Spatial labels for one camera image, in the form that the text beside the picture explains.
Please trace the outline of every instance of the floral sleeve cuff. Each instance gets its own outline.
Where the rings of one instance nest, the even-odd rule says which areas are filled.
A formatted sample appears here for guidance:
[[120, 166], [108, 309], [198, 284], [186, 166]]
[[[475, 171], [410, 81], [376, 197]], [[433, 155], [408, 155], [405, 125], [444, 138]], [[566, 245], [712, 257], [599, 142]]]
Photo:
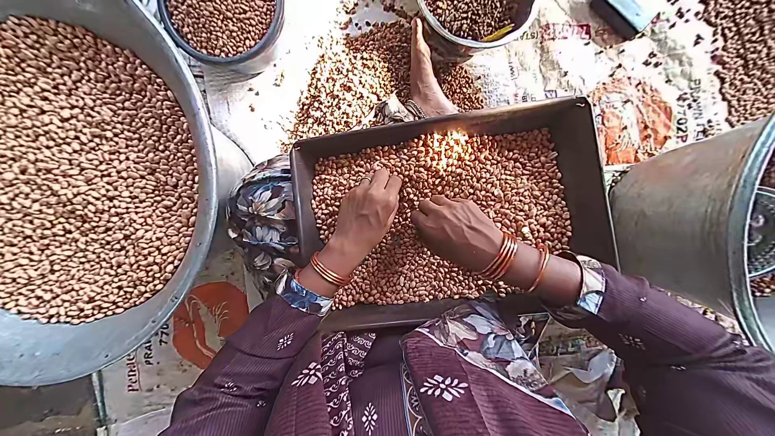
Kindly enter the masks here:
[[277, 294], [284, 299], [291, 307], [299, 309], [310, 315], [324, 317], [331, 309], [333, 299], [319, 296], [313, 291], [306, 289], [299, 284], [293, 277], [293, 273], [288, 270], [276, 282]]
[[569, 251], [558, 253], [557, 256], [579, 265], [583, 282], [581, 293], [574, 306], [565, 306], [559, 309], [547, 307], [548, 311], [559, 320], [579, 320], [590, 315], [597, 315], [605, 297], [605, 274], [602, 264], [593, 258], [579, 256]]

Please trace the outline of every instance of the foot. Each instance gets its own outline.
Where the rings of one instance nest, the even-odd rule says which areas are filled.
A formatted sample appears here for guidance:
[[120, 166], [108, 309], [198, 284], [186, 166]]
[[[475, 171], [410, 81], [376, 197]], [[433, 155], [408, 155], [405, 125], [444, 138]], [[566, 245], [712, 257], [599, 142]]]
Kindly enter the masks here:
[[458, 113], [457, 107], [444, 95], [433, 75], [431, 49], [422, 36], [422, 20], [412, 20], [412, 68], [409, 71], [409, 94], [428, 117]]

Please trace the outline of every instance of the metal tray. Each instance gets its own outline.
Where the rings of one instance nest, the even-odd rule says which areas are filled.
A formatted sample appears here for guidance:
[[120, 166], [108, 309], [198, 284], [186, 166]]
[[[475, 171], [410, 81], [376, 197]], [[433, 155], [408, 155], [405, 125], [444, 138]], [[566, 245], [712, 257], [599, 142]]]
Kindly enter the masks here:
[[[483, 109], [297, 142], [291, 151], [291, 174], [302, 261], [307, 262], [312, 253], [323, 246], [315, 227], [311, 204], [312, 178], [319, 157], [356, 153], [364, 148], [398, 144], [421, 134], [446, 130], [495, 135], [543, 127], [548, 127], [552, 134], [557, 164], [563, 174], [565, 201], [573, 226], [570, 249], [618, 269], [611, 211], [605, 192], [591, 104], [586, 98], [574, 97]], [[333, 311], [324, 320], [322, 328], [359, 330], [421, 324], [462, 302], [460, 299], [437, 299], [428, 303], [392, 306], [360, 304]], [[534, 297], [524, 295], [509, 295], [501, 303], [521, 313], [534, 313], [540, 308]]]

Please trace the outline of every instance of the pile of peanuts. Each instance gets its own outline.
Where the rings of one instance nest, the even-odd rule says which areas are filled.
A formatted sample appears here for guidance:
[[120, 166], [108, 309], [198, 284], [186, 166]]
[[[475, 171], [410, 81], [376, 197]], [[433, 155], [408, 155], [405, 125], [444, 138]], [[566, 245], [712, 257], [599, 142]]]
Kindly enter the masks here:
[[566, 250], [570, 213], [553, 149], [547, 129], [494, 137], [449, 132], [319, 160], [312, 210], [324, 242], [336, 229], [342, 198], [365, 175], [386, 168], [403, 180], [390, 230], [355, 270], [353, 281], [336, 294], [334, 307], [513, 292], [432, 254], [417, 238], [409, 216], [433, 195], [470, 199], [518, 240], [546, 244], [552, 252]]
[[184, 257], [197, 182], [183, 111], [137, 56], [0, 23], [0, 308], [79, 324], [146, 301]]
[[767, 0], [702, 0], [704, 20], [724, 43], [721, 93], [727, 120], [739, 126], [775, 111], [775, 5]]
[[764, 168], [764, 173], [762, 174], [762, 179], [759, 181], [759, 184], [766, 186], [767, 188], [775, 189], [775, 154], [773, 154], [767, 162], [767, 166]]
[[[302, 140], [346, 132], [391, 93], [401, 101], [409, 99], [411, 31], [402, 20], [377, 23], [359, 36], [327, 46], [299, 99], [289, 137]], [[481, 90], [464, 66], [443, 65], [438, 78], [460, 110], [484, 107]]]
[[775, 292], [775, 276], [765, 275], [758, 279], [751, 280], [751, 293], [753, 296], [764, 297], [772, 296]]
[[275, 0], [167, 0], [170, 20], [195, 50], [232, 57], [255, 47], [274, 19]]
[[467, 40], [481, 41], [512, 23], [513, 5], [509, 0], [425, 0], [425, 3], [444, 29]]

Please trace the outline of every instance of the aluminum pot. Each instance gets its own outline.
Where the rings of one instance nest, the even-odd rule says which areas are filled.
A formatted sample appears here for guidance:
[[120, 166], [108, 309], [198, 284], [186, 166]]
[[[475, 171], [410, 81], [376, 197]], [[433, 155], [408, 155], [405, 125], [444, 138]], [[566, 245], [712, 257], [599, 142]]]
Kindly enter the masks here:
[[521, 0], [519, 3], [519, 8], [522, 10], [522, 13], [520, 14], [521, 18], [517, 18], [517, 20], [524, 20], [522, 21], [522, 24], [520, 24], [519, 27], [515, 26], [514, 30], [503, 36], [501, 39], [486, 43], [467, 40], [453, 35], [449, 30], [445, 29], [442, 23], [433, 15], [428, 8], [428, 5], [425, 3], [425, 0], [417, 0], [417, 4], [420, 8], [422, 18], [429, 24], [429, 26], [423, 27], [423, 35], [425, 36], [428, 45], [433, 48], [433, 54], [445, 61], [465, 62], [471, 59], [478, 51], [500, 47], [519, 39], [525, 30], [530, 27], [532, 22], [536, 20], [540, 1], [541, 0]]
[[259, 41], [255, 47], [243, 54], [238, 54], [237, 56], [217, 57], [196, 50], [191, 44], [183, 39], [172, 24], [170, 10], [167, 7], [167, 0], [158, 0], [161, 22], [175, 42], [175, 45], [186, 52], [188, 56], [193, 57], [203, 64], [212, 67], [222, 67], [226, 70], [234, 71], [246, 76], [253, 76], [266, 70], [280, 55], [280, 46], [277, 42], [280, 39], [280, 33], [285, 25], [285, 0], [276, 0], [276, 2], [272, 24], [269, 26], [267, 34], [261, 38], [261, 41]]
[[622, 272], [730, 317], [773, 350], [775, 298], [754, 298], [746, 241], [775, 116], [652, 157], [611, 190]]
[[197, 151], [197, 220], [185, 257], [153, 298], [88, 324], [41, 324], [0, 310], [0, 385], [39, 386], [91, 374], [148, 340], [182, 301], [202, 267], [215, 226], [215, 148], [202, 95], [170, 37], [136, 1], [0, 0], [0, 19], [37, 16], [83, 26], [133, 51], [170, 87]]

